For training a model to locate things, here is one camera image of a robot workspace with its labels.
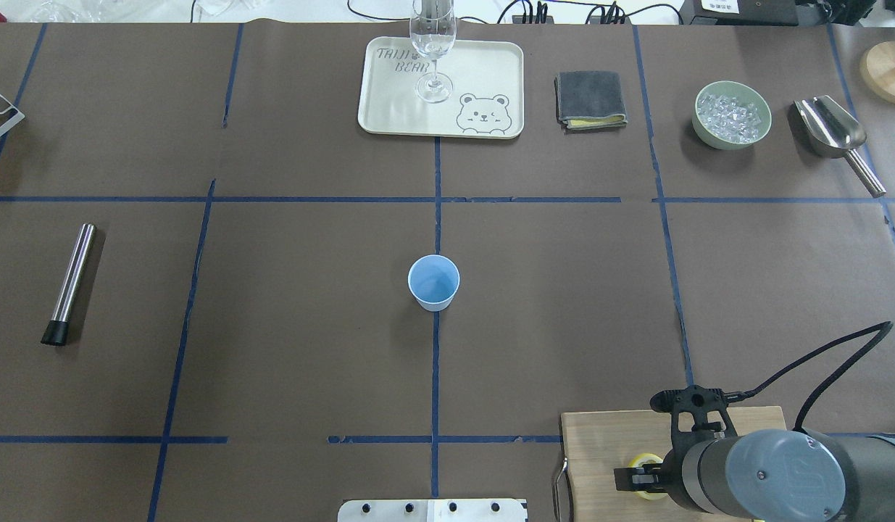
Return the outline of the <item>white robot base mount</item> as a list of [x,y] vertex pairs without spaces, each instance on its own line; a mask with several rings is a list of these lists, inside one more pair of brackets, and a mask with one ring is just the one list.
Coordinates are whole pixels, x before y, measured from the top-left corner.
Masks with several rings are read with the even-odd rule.
[[514,498],[351,500],[338,521],[528,521],[527,502]]

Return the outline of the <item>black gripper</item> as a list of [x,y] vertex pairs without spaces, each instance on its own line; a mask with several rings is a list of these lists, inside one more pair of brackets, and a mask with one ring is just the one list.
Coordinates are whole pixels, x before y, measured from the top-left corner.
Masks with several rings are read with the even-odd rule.
[[644,494],[673,494],[681,485],[676,456],[637,455],[627,467],[614,469],[616,489]]

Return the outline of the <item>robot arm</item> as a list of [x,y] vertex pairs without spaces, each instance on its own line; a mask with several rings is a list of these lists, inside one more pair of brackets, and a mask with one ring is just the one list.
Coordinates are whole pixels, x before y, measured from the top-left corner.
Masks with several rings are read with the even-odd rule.
[[895,437],[763,429],[617,468],[624,492],[762,521],[895,521]]

